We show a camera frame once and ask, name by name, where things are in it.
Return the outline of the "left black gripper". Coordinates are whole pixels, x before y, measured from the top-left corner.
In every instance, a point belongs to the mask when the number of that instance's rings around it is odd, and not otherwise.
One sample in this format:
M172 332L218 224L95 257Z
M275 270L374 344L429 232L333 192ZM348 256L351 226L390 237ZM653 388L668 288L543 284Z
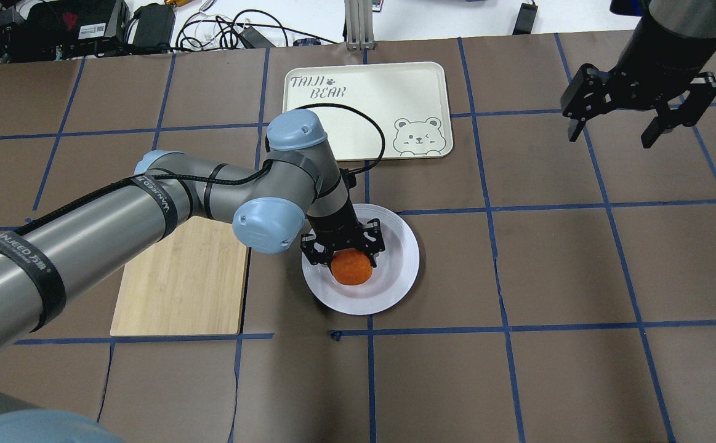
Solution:
M330 267L337 252L355 249L375 267L377 256L385 252L385 239L377 218L366 223L323 218L311 218L309 222L312 232L301 234L300 249L311 265Z

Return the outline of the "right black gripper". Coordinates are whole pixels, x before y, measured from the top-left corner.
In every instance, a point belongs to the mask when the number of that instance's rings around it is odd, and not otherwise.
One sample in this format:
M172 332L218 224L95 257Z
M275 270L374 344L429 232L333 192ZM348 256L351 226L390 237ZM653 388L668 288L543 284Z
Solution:
M713 73L699 73L679 84L676 79L636 79L615 68L603 72L592 64L581 65L563 93L560 103L569 118L567 135L576 143L588 120L614 110L656 110L657 115L641 134L643 149L650 149L664 134L680 124L695 124L716 97Z

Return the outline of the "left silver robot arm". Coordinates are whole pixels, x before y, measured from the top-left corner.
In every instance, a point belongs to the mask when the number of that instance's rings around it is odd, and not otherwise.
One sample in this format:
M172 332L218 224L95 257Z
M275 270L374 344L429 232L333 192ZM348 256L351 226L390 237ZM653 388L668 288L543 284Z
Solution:
M337 165L315 107L274 118L265 150L258 171L150 151L131 177L0 233L0 351L195 217L231 224L262 254L299 242L313 265L354 249L375 266L385 250L380 222L360 222L349 194L363 169ZM90 418L0 393L0 442L118 441Z

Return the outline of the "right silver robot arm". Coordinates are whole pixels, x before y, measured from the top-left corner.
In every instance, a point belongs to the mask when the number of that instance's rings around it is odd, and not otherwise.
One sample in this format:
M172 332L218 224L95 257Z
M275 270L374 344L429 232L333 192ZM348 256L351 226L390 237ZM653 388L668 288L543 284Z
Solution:
M641 134L648 149L676 127L692 127L716 98L716 78L704 70L716 53L716 1L617 1L617 14L639 16L628 45L608 72L585 63L563 93L568 137L614 110L655 110Z

